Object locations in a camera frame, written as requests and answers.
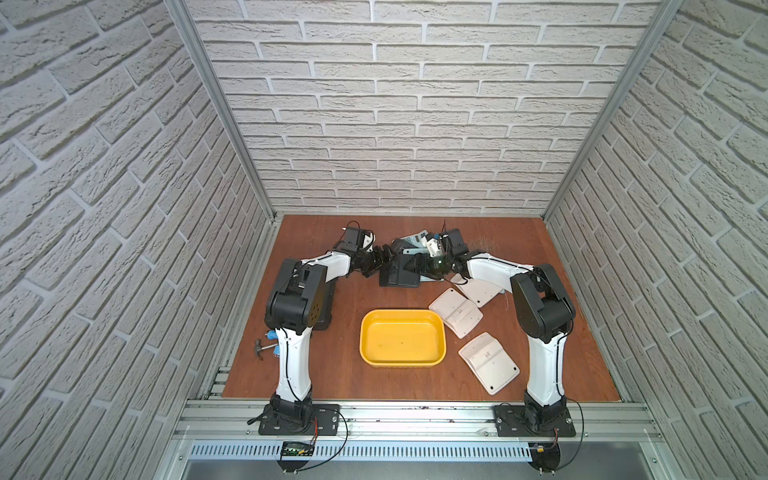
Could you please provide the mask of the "pink calculator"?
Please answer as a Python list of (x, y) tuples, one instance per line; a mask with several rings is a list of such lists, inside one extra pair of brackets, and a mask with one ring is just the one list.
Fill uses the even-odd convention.
[(490, 282), (478, 279), (467, 279), (460, 274), (455, 274), (450, 282), (477, 308), (482, 308), (497, 295), (504, 293), (504, 290), (501, 287), (496, 287)]

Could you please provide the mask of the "black calculator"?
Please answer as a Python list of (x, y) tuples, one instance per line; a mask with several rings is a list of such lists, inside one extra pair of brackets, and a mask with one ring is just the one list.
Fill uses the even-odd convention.
[(409, 245), (398, 239), (383, 248), (390, 253), (389, 261), (380, 269), (380, 287), (417, 288), (421, 284), (423, 255), (407, 254)]

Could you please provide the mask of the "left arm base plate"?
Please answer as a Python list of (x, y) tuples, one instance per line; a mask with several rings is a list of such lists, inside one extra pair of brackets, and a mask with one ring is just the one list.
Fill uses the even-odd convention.
[(338, 404), (313, 404), (301, 408), (297, 415), (281, 413), (271, 405), (254, 421), (262, 436), (336, 436), (342, 423)]

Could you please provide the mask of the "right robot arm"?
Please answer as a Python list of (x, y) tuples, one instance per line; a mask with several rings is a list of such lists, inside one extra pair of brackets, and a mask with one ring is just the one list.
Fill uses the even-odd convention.
[(433, 279), (458, 273), (511, 293), (518, 323), (528, 337), (530, 355), (520, 419), (529, 431), (542, 432), (568, 413), (562, 375), (575, 307), (552, 265), (523, 265), (473, 252), (429, 259), (419, 270), (422, 276)]

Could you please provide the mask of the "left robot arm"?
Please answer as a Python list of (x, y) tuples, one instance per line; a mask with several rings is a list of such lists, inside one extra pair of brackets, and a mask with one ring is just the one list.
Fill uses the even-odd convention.
[(270, 398), (278, 419), (303, 427), (311, 422), (310, 340), (315, 328), (330, 322), (335, 282), (354, 271), (368, 277), (391, 258), (374, 246), (282, 263), (265, 312), (265, 324), (276, 333), (279, 348), (279, 380)]

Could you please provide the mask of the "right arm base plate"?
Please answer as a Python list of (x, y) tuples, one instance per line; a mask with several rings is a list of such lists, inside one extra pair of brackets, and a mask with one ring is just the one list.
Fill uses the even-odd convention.
[(576, 428), (567, 408), (499, 404), (492, 408), (499, 437), (573, 438)]

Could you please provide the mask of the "yellow storage box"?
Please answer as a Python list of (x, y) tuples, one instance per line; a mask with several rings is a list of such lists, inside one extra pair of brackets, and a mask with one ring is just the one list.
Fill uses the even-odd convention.
[(361, 322), (359, 352), (376, 368), (430, 368), (447, 352), (443, 320), (429, 309), (377, 309)]

